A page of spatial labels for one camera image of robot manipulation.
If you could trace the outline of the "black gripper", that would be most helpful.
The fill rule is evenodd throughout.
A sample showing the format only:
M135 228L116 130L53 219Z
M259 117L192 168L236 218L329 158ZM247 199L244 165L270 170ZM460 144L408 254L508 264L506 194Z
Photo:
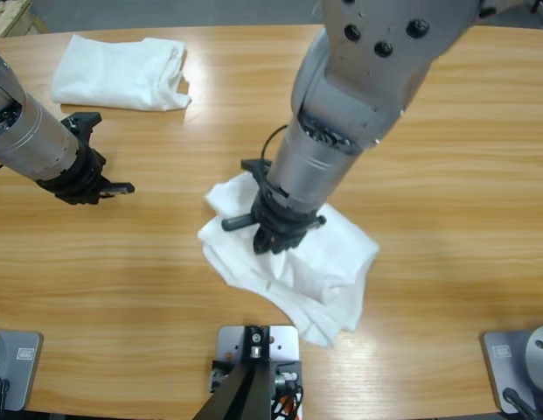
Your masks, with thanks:
M73 164L57 178L39 180L38 186L70 205L98 204L100 199L131 194L131 183L113 183L101 175L106 160L90 147L79 147Z
M261 182L250 213L224 219L221 226L225 231L235 231L258 224L253 249L256 255L262 255L297 248L311 229L320 228L325 222L326 218L316 210L298 213L281 206L271 188Z

